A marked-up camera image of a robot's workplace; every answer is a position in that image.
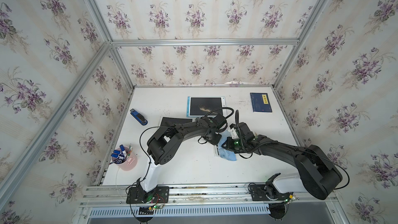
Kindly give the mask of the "light blue cloth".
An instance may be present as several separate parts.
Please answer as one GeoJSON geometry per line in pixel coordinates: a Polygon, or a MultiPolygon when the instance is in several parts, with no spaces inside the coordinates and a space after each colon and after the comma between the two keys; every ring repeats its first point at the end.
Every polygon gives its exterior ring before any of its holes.
{"type": "Polygon", "coordinates": [[[228,161],[236,161],[237,158],[236,158],[235,153],[232,151],[226,150],[225,148],[222,147],[222,145],[227,141],[227,138],[231,136],[229,131],[224,131],[220,135],[221,135],[221,139],[217,146],[219,156],[228,161]]]}

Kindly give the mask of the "white drawing tablet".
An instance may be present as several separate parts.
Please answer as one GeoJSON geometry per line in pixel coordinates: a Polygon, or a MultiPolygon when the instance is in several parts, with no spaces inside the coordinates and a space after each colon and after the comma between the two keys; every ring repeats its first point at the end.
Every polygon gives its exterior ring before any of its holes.
{"type": "Polygon", "coordinates": [[[191,123],[193,121],[192,118],[177,118],[177,117],[161,117],[159,122],[159,126],[161,127],[171,127],[175,124],[186,124],[191,123]]]}
{"type": "Polygon", "coordinates": [[[218,146],[213,146],[213,149],[214,149],[215,156],[219,157],[220,155],[219,155],[219,151],[218,151],[218,146]]]}

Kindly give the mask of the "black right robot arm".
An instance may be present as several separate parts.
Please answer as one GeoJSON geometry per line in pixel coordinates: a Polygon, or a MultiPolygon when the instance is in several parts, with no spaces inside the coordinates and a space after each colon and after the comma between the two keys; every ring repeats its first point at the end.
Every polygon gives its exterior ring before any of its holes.
{"type": "Polygon", "coordinates": [[[269,200],[286,199],[294,192],[308,192],[318,200],[325,200],[332,191],[339,189],[344,169],[332,162],[320,147],[293,146],[265,135],[255,135],[239,121],[239,112],[235,113],[234,120],[230,125],[231,137],[222,145],[224,149],[241,156],[246,153],[272,157],[297,169],[297,176],[281,177],[276,173],[258,187],[269,200]]]}

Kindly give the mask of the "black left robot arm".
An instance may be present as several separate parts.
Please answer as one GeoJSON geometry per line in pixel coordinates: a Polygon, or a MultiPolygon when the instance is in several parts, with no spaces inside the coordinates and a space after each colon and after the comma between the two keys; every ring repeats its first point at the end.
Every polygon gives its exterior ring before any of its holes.
{"type": "Polygon", "coordinates": [[[205,143],[217,146],[221,141],[221,133],[227,130],[227,119],[233,114],[234,109],[221,107],[190,123],[153,127],[156,131],[144,151],[148,157],[148,168],[145,175],[133,184],[137,188],[138,198],[144,201],[148,195],[154,194],[160,166],[171,161],[182,142],[198,137],[205,143]]]}

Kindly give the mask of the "blue framed drawing tablet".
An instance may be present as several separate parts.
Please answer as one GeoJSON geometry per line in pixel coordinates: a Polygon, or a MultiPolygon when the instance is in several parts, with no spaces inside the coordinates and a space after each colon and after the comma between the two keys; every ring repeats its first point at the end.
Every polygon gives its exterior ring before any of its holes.
{"type": "Polygon", "coordinates": [[[221,109],[222,107],[226,107],[223,96],[189,96],[186,115],[187,117],[202,117],[216,110],[209,116],[216,116],[217,113],[226,116],[227,110],[221,109]]]}

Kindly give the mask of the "dark blue book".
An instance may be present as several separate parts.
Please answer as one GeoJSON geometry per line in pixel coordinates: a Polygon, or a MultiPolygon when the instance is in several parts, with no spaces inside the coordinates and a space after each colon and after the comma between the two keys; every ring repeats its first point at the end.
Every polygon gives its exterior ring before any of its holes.
{"type": "Polygon", "coordinates": [[[272,107],[267,93],[250,93],[253,112],[272,113],[272,107]]]}

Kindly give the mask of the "pink pen cup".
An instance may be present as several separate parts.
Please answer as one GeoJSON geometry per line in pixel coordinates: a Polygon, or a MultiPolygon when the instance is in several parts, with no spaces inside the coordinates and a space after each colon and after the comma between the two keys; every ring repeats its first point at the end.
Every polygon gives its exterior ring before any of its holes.
{"type": "Polygon", "coordinates": [[[130,171],[138,164],[138,158],[131,146],[120,145],[111,154],[109,165],[115,164],[123,171],[130,171]]]}

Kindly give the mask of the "small green circuit board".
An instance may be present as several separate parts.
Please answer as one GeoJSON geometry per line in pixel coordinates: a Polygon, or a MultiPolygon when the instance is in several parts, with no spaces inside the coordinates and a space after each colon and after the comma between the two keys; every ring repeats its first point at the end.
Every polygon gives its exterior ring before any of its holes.
{"type": "Polygon", "coordinates": [[[154,215],[155,211],[163,209],[163,208],[164,208],[164,204],[140,207],[138,210],[138,215],[140,215],[140,216],[154,215]]]}

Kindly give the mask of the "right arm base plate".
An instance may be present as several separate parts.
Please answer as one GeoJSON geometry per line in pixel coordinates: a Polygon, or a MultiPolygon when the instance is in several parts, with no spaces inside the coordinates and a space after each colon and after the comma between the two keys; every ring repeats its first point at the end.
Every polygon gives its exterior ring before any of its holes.
{"type": "Polygon", "coordinates": [[[257,185],[250,183],[248,191],[253,201],[283,201],[289,202],[293,199],[293,194],[280,193],[273,185],[257,185]]]}

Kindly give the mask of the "aluminium mounting rail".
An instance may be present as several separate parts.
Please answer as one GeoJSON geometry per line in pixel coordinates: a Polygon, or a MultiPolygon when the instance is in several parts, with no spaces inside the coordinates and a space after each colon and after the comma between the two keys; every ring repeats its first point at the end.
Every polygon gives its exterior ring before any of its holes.
{"type": "MultiPolygon", "coordinates": [[[[173,184],[168,185],[165,206],[251,204],[251,193],[246,183],[231,184],[173,184]]],[[[129,206],[127,185],[89,186],[83,191],[79,207],[129,206]]]]}

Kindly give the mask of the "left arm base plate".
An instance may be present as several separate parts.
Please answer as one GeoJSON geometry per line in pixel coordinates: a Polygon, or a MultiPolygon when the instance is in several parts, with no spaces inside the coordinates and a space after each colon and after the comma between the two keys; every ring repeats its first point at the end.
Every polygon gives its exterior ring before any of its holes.
{"type": "Polygon", "coordinates": [[[157,186],[152,191],[146,192],[141,185],[128,189],[126,204],[156,204],[168,203],[170,187],[157,186]]]}

